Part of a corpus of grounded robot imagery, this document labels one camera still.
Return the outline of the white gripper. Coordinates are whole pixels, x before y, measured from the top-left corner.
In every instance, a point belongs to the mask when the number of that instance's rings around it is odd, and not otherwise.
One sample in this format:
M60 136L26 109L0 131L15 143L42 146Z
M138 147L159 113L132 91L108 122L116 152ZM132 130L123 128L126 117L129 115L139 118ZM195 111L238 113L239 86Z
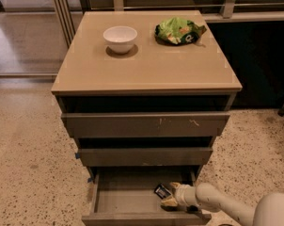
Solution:
M161 207L167 212L177 211L178 205L197 206L196 188L190 185L182 185L179 182L170 182L175 189L174 197L168 196L161 200Z

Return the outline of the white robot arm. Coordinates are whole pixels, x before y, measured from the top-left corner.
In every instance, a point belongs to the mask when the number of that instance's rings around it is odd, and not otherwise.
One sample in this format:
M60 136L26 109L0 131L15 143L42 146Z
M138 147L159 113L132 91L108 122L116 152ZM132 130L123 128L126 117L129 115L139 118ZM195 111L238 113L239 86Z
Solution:
M197 186L170 183L172 189L158 185L154 192L163 207L195 206L210 212L223 211L241 226L284 226L284 194L270 193L256 207L250 207L223 194L209 183Z

